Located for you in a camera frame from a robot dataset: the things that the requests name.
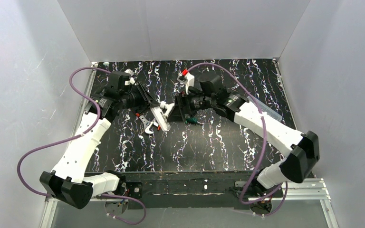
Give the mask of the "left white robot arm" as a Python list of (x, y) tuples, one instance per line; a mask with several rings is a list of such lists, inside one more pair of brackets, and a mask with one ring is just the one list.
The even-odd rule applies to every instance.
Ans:
[(91, 96), (77, 131), (80, 137), (70, 142), (50, 172), (40, 176), (41, 184), (52, 197), (82, 209), (92, 197), (119, 189), (119, 183), (125, 181), (120, 174), (110, 171), (85, 177), (85, 170), (101, 138), (122, 110), (130, 109), (137, 116), (151, 111), (157, 124), (169, 129), (160, 104), (133, 75), (130, 69), (113, 71), (104, 88)]

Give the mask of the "white remote control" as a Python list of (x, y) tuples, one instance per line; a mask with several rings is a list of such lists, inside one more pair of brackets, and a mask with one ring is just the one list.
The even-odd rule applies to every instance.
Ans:
[(159, 124), (162, 131), (167, 132), (170, 130), (171, 126), (167, 123), (166, 117), (163, 114), (163, 110), (160, 106), (150, 108), (152, 114), (154, 115), (156, 122)]

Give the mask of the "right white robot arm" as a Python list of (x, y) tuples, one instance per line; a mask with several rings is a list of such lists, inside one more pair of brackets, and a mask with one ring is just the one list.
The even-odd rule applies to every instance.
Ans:
[(268, 114), (259, 113), (256, 105), (243, 95), (225, 87), (219, 75), (202, 74), (200, 89), (194, 87), (195, 78), (188, 71), (178, 76), (185, 89), (174, 97), (174, 108), (168, 122), (184, 122), (197, 111), (212, 108), (219, 116), (248, 128), (266, 139), (284, 160), (263, 168), (251, 182), (260, 190), (270, 189), (285, 181), (302, 183), (320, 159), (318, 136), (292, 129)]

